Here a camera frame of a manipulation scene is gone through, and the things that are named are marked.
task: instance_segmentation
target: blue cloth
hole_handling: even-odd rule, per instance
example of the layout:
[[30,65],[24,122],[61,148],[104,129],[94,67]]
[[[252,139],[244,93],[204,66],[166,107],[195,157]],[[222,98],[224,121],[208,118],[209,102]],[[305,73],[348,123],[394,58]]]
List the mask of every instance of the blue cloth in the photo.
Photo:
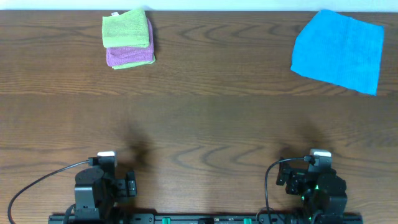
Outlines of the blue cloth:
[[298,35],[290,69],[376,95],[383,40],[383,26],[322,10]]

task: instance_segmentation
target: folded towel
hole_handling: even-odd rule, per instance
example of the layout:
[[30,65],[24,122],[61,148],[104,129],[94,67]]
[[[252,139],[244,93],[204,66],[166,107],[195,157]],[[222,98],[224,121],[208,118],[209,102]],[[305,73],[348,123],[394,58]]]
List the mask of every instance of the folded towel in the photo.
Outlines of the folded towel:
[[143,9],[125,12],[120,16],[103,17],[104,47],[148,47],[149,31]]
[[116,65],[112,66],[113,69],[124,69],[124,68],[132,68],[140,65],[147,65],[147,64],[152,64],[156,61],[155,55],[152,55],[152,59],[147,62],[132,62],[132,63],[125,63],[123,65]]
[[106,49],[106,63],[109,66],[122,65],[131,62],[147,62],[153,60],[154,54],[154,38],[152,25],[149,20],[149,46],[147,48],[140,47],[110,47]]
[[298,35],[292,71],[304,77],[376,95],[383,26],[318,12]]

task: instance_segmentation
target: stack of folded towels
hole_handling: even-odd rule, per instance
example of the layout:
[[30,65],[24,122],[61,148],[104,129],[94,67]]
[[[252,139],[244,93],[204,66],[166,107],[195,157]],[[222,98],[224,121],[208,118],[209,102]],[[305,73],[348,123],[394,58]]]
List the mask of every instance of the stack of folded towels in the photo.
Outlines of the stack of folded towels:
[[143,9],[103,17],[102,39],[106,63],[113,69],[155,62],[152,26]]

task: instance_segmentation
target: wood grain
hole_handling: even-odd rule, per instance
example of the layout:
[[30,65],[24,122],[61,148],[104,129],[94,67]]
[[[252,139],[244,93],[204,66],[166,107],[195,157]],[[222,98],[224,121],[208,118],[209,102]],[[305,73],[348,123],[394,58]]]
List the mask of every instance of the wood grain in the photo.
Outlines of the wood grain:
[[[398,15],[383,24],[377,97],[289,70],[312,12],[149,12],[157,61],[106,66],[108,11],[0,12],[0,223],[11,197],[68,164],[117,150],[118,175],[137,171],[138,208],[160,213],[255,213],[279,156],[333,152],[349,212],[397,223]],[[45,223],[73,203],[67,170],[16,200],[17,223]],[[299,206],[270,178],[275,209]]]

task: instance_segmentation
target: purple towel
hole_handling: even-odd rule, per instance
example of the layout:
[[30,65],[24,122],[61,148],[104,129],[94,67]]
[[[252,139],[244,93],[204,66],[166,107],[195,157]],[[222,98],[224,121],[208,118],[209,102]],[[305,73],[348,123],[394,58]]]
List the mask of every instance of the purple towel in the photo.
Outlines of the purple towel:
[[106,63],[112,67],[131,62],[146,62],[154,60],[154,36],[152,25],[148,18],[149,46],[140,47],[110,47],[106,49]]

